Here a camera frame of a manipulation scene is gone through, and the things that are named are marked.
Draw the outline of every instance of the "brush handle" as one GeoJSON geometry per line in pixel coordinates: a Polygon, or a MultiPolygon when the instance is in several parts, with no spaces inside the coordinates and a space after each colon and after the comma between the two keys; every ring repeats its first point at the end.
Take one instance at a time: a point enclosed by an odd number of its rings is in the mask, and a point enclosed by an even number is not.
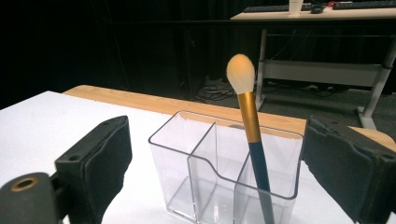
{"type": "Polygon", "coordinates": [[[249,143],[248,147],[257,187],[270,192],[270,181],[268,178],[267,163],[262,148],[262,142],[249,143]]]}
{"type": "MultiPolygon", "coordinates": [[[[257,115],[253,91],[238,94],[238,102],[241,108],[242,120],[244,121],[245,131],[247,134],[250,159],[253,165],[253,172],[256,177],[257,188],[270,192],[267,163],[265,161],[264,150],[262,148],[262,135],[260,132],[259,118],[257,115]]],[[[258,193],[265,224],[275,223],[271,195],[264,192],[258,193]]]]}
{"type": "MultiPolygon", "coordinates": [[[[253,165],[254,176],[256,177],[257,188],[271,192],[270,181],[267,171],[267,163],[265,161],[262,142],[249,143],[248,147],[250,151],[251,163],[253,165]]],[[[262,206],[262,214],[264,215],[265,224],[274,224],[274,211],[271,195],[269,193],[258,193],[260,197],[260,204],[262,206]]]]}

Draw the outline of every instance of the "wooden table edge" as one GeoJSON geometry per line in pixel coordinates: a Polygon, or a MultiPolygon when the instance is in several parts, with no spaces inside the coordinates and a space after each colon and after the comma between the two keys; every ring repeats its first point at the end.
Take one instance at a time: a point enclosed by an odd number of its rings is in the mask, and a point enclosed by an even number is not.
{"type": "MultiPolygon", "coordinates": [[[[206,114],[209,116],[242,120],[238,109],[207,105],[202,103],[183,101],[161,96],[147,95],[130,91],[119,91],[108,88],[95,87],[89,85],[76,86],[63,94],[75,96],[83,99],[108,103],[112,105],[123,105],[136,109],[158,112],[162,114],[174,115],[181,110],[206,114]]],[[[297,119],[273,114],[259,113],[260,125],[280,129],[284,131],[304,134],[305,119],[297,119]]],[[[376,130],[369,130],[357,127],[350,127],[355,131],[375,140],[377,143],[396,151],[396,144],[393,139],[385,133],[376,130]]]]}

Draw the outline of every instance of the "desk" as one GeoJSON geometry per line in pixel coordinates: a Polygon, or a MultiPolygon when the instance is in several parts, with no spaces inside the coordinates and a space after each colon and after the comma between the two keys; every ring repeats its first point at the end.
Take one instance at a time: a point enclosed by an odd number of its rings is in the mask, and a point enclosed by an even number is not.
{"type": "MultiPolygon", "coordinates": [[[[332,10],[326,7],[321,14],[302,11],[300,15],[289,12],[240,13],[231,18],[237,21],[350,21],[396,19],[396,8],[332,10]]],[[[339,64],[339,63],[303,63],[265,60],[267,31],[262,30],[261,54],[258,66],[256,105],[263,103],[262,80],[266,77],[324,82],[333,84],[368,86],[372,94],[365,107],[359,106],[358,113],[364,128],[375,129],[372,119],[375,106],[388,79],[396,58],[396,38],[392,37],[388,53],[382,64],[339,64]]]]}
{"type": "MultiPolygon", "coordinates": [[[[134,158],[125,174],[124,187],[107,208],[103,223],[185,223],[164,209],[148,143],[148,138],[180,109],[240,120],[237,109],[92,86],[78,86],[64,94],[46,91],[0,110],[0,186],[32,172],[53,174],[53,162],[93,127],[127,115],[134,158]]],[[[301,119],[263,113],[259,117],[267,126],[298,133],[304,129],[301,119]]],[[[383,133],[356,130],[396,149],[383,133]]],[[[388,223],[395,221],[392,214],[388,223]]],[[[352,222],[303,163],[290,223],[352,222]]]]}

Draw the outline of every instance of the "keyboard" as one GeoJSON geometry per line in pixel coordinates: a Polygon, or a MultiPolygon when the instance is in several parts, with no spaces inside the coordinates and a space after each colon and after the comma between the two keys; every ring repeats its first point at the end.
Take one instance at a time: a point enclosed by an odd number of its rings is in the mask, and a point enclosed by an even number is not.
{"type": "MultiPolygon", "coordinates": [[[[303,5],[301,11],[311,10],[311,5],[303,5]]],[[[279,11],[289,11],[289,5],[281,6],[265,6],[265,7],[247,7],[245,8],[245,13],[250,12],[279,12],[279,11]]]]}
{"type": "Polygon", "coordinates": [[[366,8],[387,8],[396,7],[396,1],[375,1],[375,2],[355,2],[355,3],[335,3],[333,10],[344,9],[366,9],[366,8]]]}

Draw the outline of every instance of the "makeup brush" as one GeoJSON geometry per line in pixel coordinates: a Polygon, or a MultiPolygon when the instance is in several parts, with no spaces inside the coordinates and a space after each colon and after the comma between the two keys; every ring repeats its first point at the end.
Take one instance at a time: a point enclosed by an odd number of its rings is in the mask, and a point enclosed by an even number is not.
{"type": "MultiPolygon", "coordinates": [[[[238,96],[257,187],[270,192],[267,164],[262,147],[259,118],[253,94],[254,77],[254,66],[247,56],[236,54],[228,62],[227,78],[238,96]]],[[[265,223],[274,223],[271,196],[265,193],[259,193],[259,196],[265,223]]]]}

